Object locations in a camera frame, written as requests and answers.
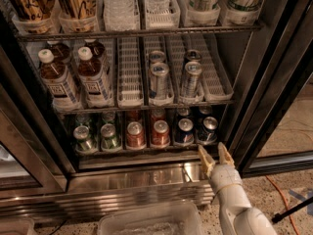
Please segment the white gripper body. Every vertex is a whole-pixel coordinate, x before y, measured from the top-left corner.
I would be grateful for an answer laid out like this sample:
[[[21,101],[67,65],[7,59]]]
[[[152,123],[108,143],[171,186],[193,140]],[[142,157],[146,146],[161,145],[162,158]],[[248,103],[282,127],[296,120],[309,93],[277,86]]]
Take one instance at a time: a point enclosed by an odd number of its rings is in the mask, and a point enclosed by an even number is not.
[[[225,187],[243,184],[238,171],[228,164],[218,164],[208,177],[208,181],[215,194]]]

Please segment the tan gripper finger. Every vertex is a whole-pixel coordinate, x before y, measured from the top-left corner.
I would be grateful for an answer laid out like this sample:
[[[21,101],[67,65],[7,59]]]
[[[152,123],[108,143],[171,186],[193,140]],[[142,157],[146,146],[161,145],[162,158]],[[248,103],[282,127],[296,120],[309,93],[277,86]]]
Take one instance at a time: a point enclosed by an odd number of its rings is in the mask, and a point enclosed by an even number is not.
[[[214,170],[215,160],[202,145],[198,146],[198,153],[201,159],[202,171],[207,177],[209,177]]]
[[[222,143],[218,143],[218,155],[219,155],[219,162],[223,165],[229,165],[231,167],[235,166],[235,162],[228,152],[226,146]]]

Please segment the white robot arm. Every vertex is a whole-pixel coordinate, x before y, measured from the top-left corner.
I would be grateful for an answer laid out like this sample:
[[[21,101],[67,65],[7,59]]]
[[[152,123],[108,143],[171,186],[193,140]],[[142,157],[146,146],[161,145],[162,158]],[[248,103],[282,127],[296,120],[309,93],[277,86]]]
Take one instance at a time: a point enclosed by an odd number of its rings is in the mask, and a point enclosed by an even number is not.
[[[219,202],[223,235],[278,235],[266,215],[250,203],[225,145],[218,143],[219,163],[202,145],[198,146],[198,152],[202,171]]]

